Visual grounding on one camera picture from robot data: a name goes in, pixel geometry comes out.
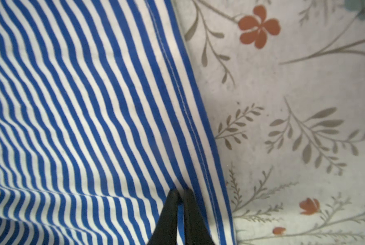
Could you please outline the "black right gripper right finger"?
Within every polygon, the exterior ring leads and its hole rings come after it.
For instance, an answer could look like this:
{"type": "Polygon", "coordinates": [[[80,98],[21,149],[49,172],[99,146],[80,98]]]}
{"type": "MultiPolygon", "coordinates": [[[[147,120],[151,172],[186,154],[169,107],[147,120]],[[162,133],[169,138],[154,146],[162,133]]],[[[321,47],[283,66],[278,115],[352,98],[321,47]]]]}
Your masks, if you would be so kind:
{"type": "Polygon", "coordinates": [[[214,245],[191,189],[183,192],[184,235],[186,245],[214,245]]]}

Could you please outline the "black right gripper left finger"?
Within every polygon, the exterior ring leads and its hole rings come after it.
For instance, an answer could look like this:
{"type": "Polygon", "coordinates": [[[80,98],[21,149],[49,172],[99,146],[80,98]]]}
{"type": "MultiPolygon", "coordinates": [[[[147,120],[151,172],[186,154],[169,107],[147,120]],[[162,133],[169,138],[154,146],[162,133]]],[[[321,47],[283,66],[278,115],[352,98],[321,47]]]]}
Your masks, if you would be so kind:
{"type": "Polygon", "coordinates": [[[170,190],[155,230],[147,245],[177,244],[178,205],[178,190],[170,190]]]}

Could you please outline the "striped tank top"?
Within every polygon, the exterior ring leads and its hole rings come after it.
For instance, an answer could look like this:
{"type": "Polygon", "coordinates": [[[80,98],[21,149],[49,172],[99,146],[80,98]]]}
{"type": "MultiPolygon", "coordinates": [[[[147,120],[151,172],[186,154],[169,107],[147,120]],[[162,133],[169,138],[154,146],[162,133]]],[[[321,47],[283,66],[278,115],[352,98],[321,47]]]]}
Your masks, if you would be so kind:
{"type": "Polygon", "coordinates": [[[0,1],[0,245],[144,245],[171,189],[236,242],[171,1],[0,1]]]}

